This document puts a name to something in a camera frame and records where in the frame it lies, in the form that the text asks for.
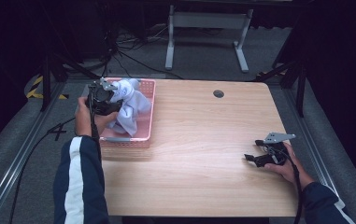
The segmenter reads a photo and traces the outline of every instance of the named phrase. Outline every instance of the table top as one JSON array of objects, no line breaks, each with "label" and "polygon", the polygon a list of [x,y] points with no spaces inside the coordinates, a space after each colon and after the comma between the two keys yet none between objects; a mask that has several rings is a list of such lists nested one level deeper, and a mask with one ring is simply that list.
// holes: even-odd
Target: table top
[{"label": "table top", "polygon": [[294,217],[293,185],[243,159],[270,132],[285,130],[263,83],[157,79],[150,148],[103,160],[109,214]]}]

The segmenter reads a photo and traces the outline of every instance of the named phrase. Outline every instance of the striped sleeve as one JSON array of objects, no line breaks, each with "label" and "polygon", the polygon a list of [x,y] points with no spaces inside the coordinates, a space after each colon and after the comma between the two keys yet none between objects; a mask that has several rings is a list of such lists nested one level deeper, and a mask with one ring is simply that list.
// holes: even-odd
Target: striped sleeve
[{"label": "striped sleeve", "polygon": [[307,224],[354,223],[343,201],[321,183],[311,183],[303,191]]},{"label": "striped sleeve", "polygon": [[64,144],[53,185],[54,223],[108,223],[105,179],[88,136]]}]

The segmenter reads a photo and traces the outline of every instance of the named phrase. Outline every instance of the pink basket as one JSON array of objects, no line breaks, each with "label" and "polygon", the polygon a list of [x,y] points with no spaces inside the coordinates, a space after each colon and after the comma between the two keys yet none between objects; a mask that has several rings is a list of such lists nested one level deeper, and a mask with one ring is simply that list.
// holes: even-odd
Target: pink basket
[{"label": "pink basket", "polygon": [[[106,77],[107,81],[119,81],[121,78]],[[106,128],[101,133],[100,145],[103,149],[103,154],[108,150],[105,147],[150,147],[151,122],[154,107],[155,95],[155,80],[139,78],[139,90],[151,101],[151,110],[146,114],[139,114],[136,120],[137,132],[134,136],[128,133],[116,133],[111,129]]]}]

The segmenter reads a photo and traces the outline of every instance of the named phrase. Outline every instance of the hazard tape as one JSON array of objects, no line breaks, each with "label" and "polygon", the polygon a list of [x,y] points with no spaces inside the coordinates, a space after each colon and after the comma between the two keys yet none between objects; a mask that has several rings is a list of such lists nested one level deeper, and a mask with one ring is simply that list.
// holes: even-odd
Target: hazard tape
[{"label": "hazard tape", "polygon": [[[35,82],[33,83],[29,92],[26,94],[26,98],[38,98],[38,99],[44,98],[43,94],[36,93],[36,90],[42,81],[43,81],[43,76],[39,75],[36,78]],[[69,94],[61,94],[61,95],[59,95],[58,99],[60,99],[60,100],[69,99]]]}]

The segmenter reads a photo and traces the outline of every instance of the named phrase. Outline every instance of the crumpled white fabric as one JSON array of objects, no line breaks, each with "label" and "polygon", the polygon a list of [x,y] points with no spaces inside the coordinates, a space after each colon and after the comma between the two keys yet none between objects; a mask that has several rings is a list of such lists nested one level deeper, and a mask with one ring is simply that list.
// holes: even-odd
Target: crumpled white fabric
[{"label": "crumpled white fabric", "polygon": [[111,98],[111,103],[123,100],[117,119],[110,122],[107,127],[117,133],[129,133],[134,136],[137,132],[136,119],[140,113],[149,112],[151,101],[139,91],[139,81],[136,78],[113,81],[117,87]]}]

